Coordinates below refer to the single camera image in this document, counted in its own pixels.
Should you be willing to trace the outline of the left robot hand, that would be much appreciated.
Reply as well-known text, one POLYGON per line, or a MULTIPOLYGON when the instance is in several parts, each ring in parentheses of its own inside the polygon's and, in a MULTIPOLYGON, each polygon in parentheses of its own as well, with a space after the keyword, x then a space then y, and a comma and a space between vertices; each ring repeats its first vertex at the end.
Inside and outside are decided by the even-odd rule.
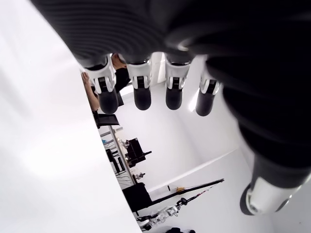
POLYGON ((240 207, 278 212, 311 177, 311 3, 308 0, 35 0, 85 67, 119 53, 168 63, 205 55, 197 113, 223 97, 255 155, 240 207))

